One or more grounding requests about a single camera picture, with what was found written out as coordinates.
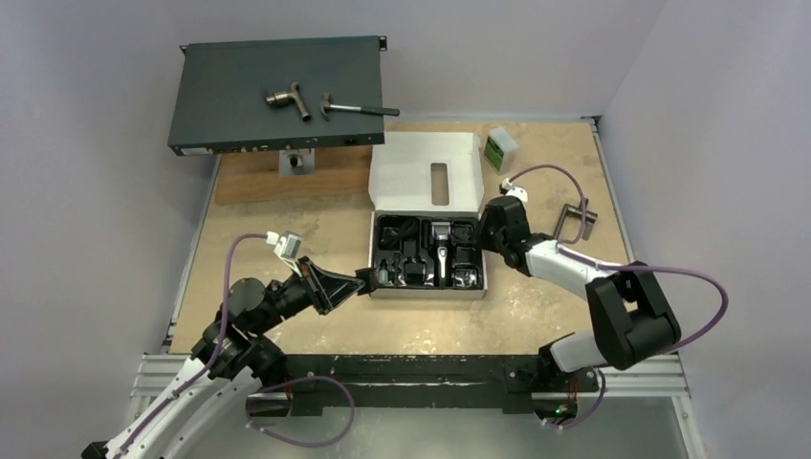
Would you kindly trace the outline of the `white hair clipper kit box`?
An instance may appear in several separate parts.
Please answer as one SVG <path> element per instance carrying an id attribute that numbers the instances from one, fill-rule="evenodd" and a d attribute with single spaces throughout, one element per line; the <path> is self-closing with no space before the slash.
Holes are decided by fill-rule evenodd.
<path id="1" fill-rule="evenodd" d="M 469 216 L 479 223 L 484 198 L 479 150 L 473 133 L 387 133 L 372 152 L 372 220 L 378 214 L 403 214 Z M 372 295 L 377 298 L 431 299 L 379 296 L 376 291 Z"/>

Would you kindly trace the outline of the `small black comb guard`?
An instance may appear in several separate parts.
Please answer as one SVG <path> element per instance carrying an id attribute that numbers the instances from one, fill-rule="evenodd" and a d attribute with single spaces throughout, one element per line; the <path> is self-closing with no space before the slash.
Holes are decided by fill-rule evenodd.
<path id="1" fill-rule="evenodd" d="M 409 260 L 404 264 L 406 285 L 423 285 L 427 278 L 427 265 L 424 261 Z"/>

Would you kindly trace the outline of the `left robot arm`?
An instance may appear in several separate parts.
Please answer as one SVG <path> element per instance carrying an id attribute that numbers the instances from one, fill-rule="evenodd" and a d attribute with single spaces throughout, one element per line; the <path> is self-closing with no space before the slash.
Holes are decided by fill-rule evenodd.
<path id="1" fill-rule="evenodd" d="M 325 271 L 307 257 L 297 260 L 296 270 L 283 282 L 236 281 L 161 394 L 122 433 L 91 443 L 82 457 L 184 457 L 253 392 L 296 383 L 286 355 L 266 332 L 308 308 L 327 315 L 351 296 L 367 295 L 377 286 L 373 268 L 344 275 Z"/>

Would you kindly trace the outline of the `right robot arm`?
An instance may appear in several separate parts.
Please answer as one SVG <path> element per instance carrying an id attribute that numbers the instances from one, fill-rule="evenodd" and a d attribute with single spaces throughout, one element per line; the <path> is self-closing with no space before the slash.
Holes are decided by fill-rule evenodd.
<path id="1" fill-rule="evenodd" d="M 499 254 L 511 269 L 555 284 L 587 303 L 589 330 L 538 350 L 536 376 L 548 388 L 563 387 L 584 368 L 626 370 L 682 337 L 669 301 L 646 264 L 604 263 L 569 251 L 549 235 L 531 232 L 525 207 L 514 196 L 485 205 L 475 241 L 481 250 Z"/>

